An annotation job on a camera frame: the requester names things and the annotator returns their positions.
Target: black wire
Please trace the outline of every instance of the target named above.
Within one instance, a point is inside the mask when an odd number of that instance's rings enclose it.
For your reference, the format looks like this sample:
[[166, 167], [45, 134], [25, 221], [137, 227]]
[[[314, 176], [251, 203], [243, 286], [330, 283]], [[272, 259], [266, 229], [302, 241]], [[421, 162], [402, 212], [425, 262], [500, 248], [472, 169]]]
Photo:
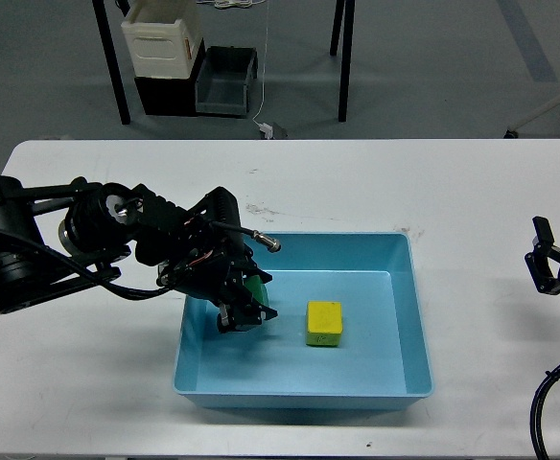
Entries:
[[547, 377], [540, 383], [531, 403], [531, 410], [529, 411], [529, 431], [531, 434], [531, 444], [533, 445], [538, 460], [548, 460], [545, 442], [542, 437], [542, 410], [548, 391], [552, 385], [559, 380], [560, 364], [552, 371], [547, 372]]
[[249, 228], [240, 227], [239, 225], [231, 225], [230, 223], [218, 222], [215, 220], [210, 220], [210, 224], [221, 228], [222, 230], [229, 230], [231, 232], [238, 232], [248, 235], [249, 237], [254, 236], [254, 230], [250, 230]]
[[12, 247], [30, 249], [36, 253], [41, 253], [48, 257], [51, 257], [52, 259], [60, 262], [61, 264], [66, 265], [74, 273], [77, 273], [78, 275], [82, 276], [84, 279], [90, 281], [91, 283], [101, 286], [102, 288], [107, 289], [111, 293], [127, 300], [146, 300], [146, 299], [151, 299], [153, 297], [157, 297], [159, 295], [162, 295], [174, 289], [182, 281], [182, 280], [178, 280], [172, 283], [170, 286], [165, 286], [156, 290], [144, 290], [144, 289], [135, 289], [132, 287], [123, 287], [119, 285], [114, 285], [109, 281], [103, 280], [98, 275], [88, 270], [86, 267], [81, 266], [80, 264], [72, 261], [70, 258], [64, 256], [63, 254], [60, 254], [59, 252], [57, 252], [55, 249], [52, 249], [51, 247], [45, 246], [43, 244], [39, 244], [35, 241], [28, 240], [26, 238], [20, 237], [19, 235], [15, 235], [13, 233], [0, 230], [0, 242], [6, 243]]

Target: blue plastic tray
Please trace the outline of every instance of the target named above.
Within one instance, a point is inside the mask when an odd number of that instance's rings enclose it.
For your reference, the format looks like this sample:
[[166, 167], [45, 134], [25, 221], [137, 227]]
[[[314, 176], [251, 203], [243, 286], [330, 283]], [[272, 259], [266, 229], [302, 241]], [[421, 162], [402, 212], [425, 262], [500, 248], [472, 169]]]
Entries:
[[[401, 233], [277, 234], [253, 247], [273, 275], [278, 317], [219, 334], [218, 309], [188, 297], [175, 390], [204, 407], [399, 410], [432, 392], [408, 238]], [[339, 301], [337, 348], [305, 343], [309, 300]]]

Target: black metal frame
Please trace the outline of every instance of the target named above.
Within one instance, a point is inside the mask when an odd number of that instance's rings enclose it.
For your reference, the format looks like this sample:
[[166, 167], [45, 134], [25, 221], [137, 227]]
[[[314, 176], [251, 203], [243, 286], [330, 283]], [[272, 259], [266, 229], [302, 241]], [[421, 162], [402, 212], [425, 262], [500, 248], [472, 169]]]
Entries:
[[344, 20], [344, 35], [341, 48], [341, 73], [339, 76], [339, 105], [338, 121], [346, 121], [348, 110], [348, 84], [350, 82], [350, 58], [353, 48], [353, 26], [355, 23], [355, 0], [336, 0], [336, 13], [334, 16], [334, 28], [331, 34], [331, 47], [329, 54], [338, 55], [339, 30], [342, 18]]
[[[123, 12], [123, 15], [126, 16], [130, 8], [128, 0], [116, 0], [116, 3]], [[130, 123], [130, 114], [128, 113], [127, 97], [125, 96], [125, 87], [120, 77], [120, 68], [118, 67], [118, 59], [116, 59], [114, 43], [111, 39], [111, 31], [109, 29], [107, 12], [105, 10], [105, 0], [92, 0], [92, 6], [95, 10], [101, 42], [104, 46], [105, 61], [107, 62], [107, 70], [109, 70], [111, 85], [114, 89], [116, 103], [118, 104], [120, 121], [123, 125], [128, 125]]]

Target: yellow cube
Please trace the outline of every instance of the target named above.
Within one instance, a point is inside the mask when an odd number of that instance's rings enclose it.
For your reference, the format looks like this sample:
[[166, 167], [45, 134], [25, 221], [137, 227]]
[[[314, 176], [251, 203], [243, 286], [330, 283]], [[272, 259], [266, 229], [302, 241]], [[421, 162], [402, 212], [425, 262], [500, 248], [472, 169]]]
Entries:
[[337, 347], [342, 333], [340, 302], [308, 302], [306, 344]]

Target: white table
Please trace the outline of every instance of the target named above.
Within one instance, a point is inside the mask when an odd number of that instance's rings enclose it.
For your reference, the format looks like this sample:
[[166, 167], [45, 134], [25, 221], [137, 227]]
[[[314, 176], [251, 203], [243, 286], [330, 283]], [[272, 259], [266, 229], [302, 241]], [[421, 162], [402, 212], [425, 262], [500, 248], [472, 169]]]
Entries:
[[[183, 296], [94, 288], [0, 316], [0, 453], [533, 456], [529, 406], [560, 362], [560, 296], [536, 292], [523, 257], [536, 215], [560, 245], [560, 140], [42, 141], [4, 174], [142, 182], [183, 207], [223, 185], [262, 231], [405, 231], [436, 388], [395, 413], [197, 408], [172, 388]], [[62, 217], [38, 219], [55, 248]], [[134, 257], [121, 268], [122, 284], [153, 287]]]

